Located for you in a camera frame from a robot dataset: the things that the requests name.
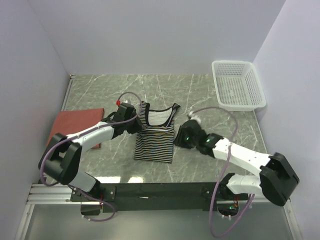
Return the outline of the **striped multicolour tank top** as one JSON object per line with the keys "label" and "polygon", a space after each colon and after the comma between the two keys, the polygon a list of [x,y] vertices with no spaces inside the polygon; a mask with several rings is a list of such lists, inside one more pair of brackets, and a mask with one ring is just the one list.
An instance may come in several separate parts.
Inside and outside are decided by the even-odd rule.
{"label": "striped multicolour tank top", "polygon": [[133,159],[171,164],[174,153],[175,114],[180,105],[154,110],[143,102],[139,119],[144,129],[137,133]]}

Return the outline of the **rust red tank top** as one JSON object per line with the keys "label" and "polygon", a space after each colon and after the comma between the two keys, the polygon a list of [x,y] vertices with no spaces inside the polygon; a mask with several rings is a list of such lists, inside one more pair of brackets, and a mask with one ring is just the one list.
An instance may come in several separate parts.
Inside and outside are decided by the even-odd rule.
{"label": "rust red tank top", "polygon": [[57,133],[66,136],[96,125],[103,118],[104,112],[104,108],[61,111],[53,122],[47,145]]}

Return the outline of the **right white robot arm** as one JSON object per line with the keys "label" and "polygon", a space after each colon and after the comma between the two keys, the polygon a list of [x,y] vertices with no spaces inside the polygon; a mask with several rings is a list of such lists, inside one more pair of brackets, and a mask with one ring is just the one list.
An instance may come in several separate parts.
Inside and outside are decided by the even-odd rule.
{"label": "right white robot arm", "polygon": [[239,194],[261,195],[274,205],[283,207],[300,182],[283,154],[260,153],[219,134],[206,133],[195,119],[179,127],[174,144],[180,148],[197,149],[203,155],[227,161],[250,173],[230,173],[221,180],[219,193],[226,200]]}

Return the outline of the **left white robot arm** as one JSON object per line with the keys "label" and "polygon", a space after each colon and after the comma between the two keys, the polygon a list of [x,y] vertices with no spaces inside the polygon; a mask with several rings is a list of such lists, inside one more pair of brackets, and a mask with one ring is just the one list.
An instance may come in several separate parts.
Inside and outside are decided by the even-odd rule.
{"label": "left white robot arm", "polygon": [[144,128],[135,107],[123,102],[118,109],[92,127],[77,133],[55,134],[43,153],[38,167],[40,179],[48,187],[44,174],[56,180],[56,183],[69,185],[82,191],[88,201],[94,201],[103,195],[101,183],[88,173],[79,170],[82,154],[94,146],[122,135],[124,132],[135,134]]}

